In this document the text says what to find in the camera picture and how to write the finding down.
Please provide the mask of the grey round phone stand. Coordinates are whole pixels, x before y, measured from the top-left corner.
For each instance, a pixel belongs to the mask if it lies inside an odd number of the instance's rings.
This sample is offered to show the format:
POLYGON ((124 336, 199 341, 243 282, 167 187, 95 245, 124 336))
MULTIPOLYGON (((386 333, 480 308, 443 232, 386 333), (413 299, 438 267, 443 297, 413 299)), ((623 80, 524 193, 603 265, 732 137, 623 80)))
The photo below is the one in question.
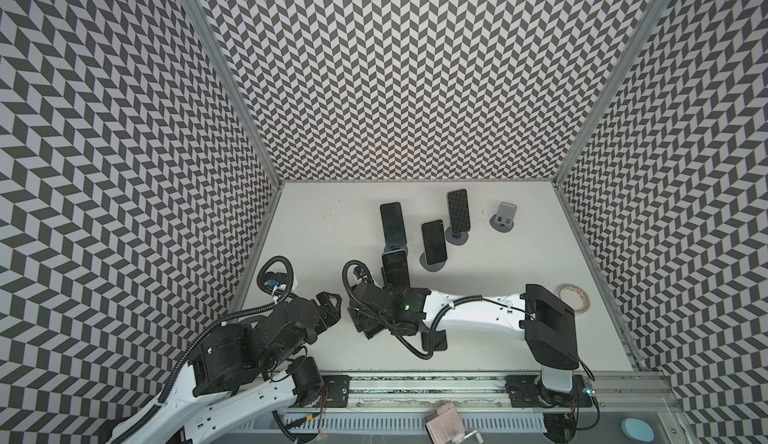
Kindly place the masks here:
POLYGON ((508 233, 514 228, 514 220, 517 206, 508 202, 501 202, 496 213, 490 219, 491 227, 500 233, 508 233))

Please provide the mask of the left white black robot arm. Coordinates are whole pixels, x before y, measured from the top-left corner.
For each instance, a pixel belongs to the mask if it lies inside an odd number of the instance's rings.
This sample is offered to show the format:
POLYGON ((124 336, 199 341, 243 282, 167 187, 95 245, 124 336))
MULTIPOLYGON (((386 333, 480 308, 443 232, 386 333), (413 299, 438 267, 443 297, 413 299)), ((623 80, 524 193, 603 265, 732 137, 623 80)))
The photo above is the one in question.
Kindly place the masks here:
POLYGON ((328 391, 308 348, 340 321, 342 298, 301 298, 294 284, 290 261, 270 258, 257 274, 268 303, 204 330, 160 393, 117 424, 108 442, 212 443, 257 417, 324 403, 328 391))

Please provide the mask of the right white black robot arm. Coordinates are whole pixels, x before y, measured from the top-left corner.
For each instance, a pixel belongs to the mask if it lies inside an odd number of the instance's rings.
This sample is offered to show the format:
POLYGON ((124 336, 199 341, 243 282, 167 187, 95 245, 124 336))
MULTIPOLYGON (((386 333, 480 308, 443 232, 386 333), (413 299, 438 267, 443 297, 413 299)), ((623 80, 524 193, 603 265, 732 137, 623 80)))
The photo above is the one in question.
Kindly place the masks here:
POLYGON ((377 285, 358 260, 345 263, 341 280, 355 329, 366 338, 388 332, 427 361, 443 349, 452 329, 509 334, 524 341, 541 366, 535 381, 537 404, 555 408, 578 403, 574 372, 585 364, 579 357, 575 311, 545 287, 528 284, 521 294, 501 297, 396 290, 377 285))

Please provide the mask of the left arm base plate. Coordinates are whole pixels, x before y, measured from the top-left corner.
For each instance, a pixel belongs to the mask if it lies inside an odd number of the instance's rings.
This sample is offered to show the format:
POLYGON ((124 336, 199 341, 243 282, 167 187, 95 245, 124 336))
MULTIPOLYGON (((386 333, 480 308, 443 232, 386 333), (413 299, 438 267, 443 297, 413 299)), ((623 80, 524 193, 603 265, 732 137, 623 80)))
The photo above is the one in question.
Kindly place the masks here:
POLYGON ((346 408, 349 401, 352 378, 346 374, 323 375, 323 382, 316 384, 297 401, 299 407, 346 408))

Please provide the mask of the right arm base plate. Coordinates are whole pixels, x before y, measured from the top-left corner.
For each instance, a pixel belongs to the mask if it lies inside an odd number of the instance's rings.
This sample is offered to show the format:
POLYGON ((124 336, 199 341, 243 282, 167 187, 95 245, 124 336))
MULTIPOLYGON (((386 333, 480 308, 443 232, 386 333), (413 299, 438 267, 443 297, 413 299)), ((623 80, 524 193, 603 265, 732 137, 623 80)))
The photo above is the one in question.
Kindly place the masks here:
POLYGON ((505 390, 513 408, 571 409, 594 406, 592 382, 574 375, 568 392, 547 389, 539 375, 509 375, 505 390))

